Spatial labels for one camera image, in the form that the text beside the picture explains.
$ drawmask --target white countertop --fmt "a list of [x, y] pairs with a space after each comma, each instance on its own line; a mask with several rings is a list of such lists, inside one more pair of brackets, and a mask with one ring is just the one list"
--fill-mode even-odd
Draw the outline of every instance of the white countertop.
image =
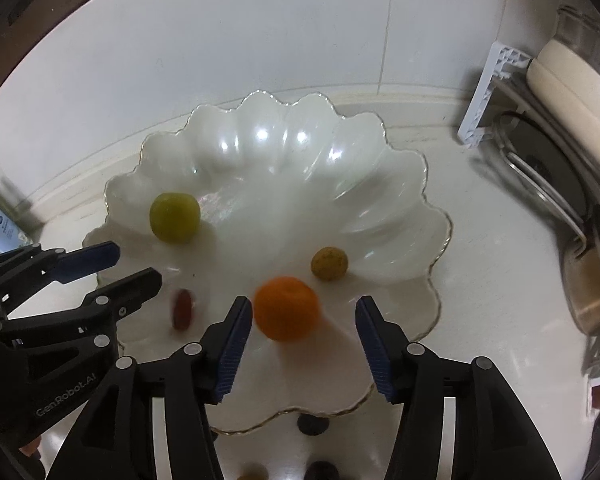
[[[592, 428], [580, 372], [586, 338], [574, 326], [564, 298], [555, 234], [527, 202], [503, 188], [480, 151], [459, 146], [453, 132], [388, 130], [396, 148], [425, 154], [427, 199], [446, 210], [454, 225], [432, 274], [442, 316], [422, 342], [455, 360], [490, 357], [526, 407], [562, 478], [579, 479]], [[48, 222], [40, 242], [44, 248], [78, 249], [105, 215], [104, 200], [78, 206]], [[53, 283], [15, 314], [73, 308], [95, 285], [94, 276], [65, 286]], [[452, 460], [452, 400], [446, 408], [440, 479], [449, 477]], [[329, 460], [346, 478], [377, 480], [384, 476], [401, 409], [374, 394], [356, 412], [332, 420], [321, 436], [302, 435], [297, 415], [288, 414], [245, 436], [220, 436], [216, 449], [227, 479], [259, 464], [272, 480], [296, 480], [313, 460]], [[65, 419], [45, 433], [45, 465], [69, 425]]]

